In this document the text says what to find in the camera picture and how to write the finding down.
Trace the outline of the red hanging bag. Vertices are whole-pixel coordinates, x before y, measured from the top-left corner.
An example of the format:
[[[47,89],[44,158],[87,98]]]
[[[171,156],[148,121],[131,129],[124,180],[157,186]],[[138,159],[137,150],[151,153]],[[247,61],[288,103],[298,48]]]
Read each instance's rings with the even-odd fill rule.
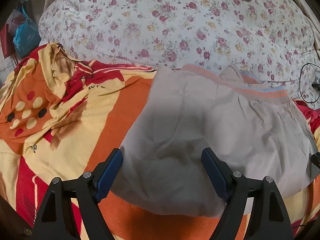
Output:
[[[1,29],[1,48],[4,58],[8,58],[15,53],[15,47],[13,44],[13,37],[9,33],[9,25],[6,23]]]

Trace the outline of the beige jacket with striped cuffs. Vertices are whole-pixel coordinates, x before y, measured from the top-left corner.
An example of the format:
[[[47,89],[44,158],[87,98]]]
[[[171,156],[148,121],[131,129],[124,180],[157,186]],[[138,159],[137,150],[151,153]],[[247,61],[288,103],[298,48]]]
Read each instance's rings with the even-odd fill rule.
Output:
[[[284,198],[319,175],[310,161],[315,140],[285,87],[232,66],[215,75],[186,65],[157,71],[121,143],[111,190],[158,215],[219,217],[225,204],[201,163],[207,147],[248,178],[272,177]]]

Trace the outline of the floral white quilt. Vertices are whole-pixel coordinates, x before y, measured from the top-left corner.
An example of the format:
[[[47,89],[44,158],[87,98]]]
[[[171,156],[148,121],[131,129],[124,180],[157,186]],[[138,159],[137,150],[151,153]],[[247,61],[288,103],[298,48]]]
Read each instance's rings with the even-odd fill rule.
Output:
[[[39,32],[77,59],[214,73],[234,65],[319,104],[319,25],[294,0],[55,0]]]

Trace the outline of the orange red cartoon blanket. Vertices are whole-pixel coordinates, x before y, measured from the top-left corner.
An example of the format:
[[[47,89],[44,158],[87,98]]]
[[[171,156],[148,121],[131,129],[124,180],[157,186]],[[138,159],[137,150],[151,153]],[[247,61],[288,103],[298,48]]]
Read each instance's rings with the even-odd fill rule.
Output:
[[[50,181],[78,178],[120,146],[155,74],[147,66],[73,61],[56,43],[20,62],[1,88],[2,223],[32,234]],[[319,217],[319,176],[285,205],[300,236]],[[112,192],[99,207],[115,239],[208,239],[219,221],[156,215]]]

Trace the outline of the blue plastic bag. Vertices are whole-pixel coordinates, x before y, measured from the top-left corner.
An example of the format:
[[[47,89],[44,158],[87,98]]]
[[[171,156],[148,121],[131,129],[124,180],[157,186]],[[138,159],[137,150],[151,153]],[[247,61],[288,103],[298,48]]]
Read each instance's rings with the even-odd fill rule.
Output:
[[[38,26],[28,16],[25,7],[20,3],[17,9],[24,16],[25,22],[16,29],[13,44],[17,55],[23,59],[39,46],[41,38]]]

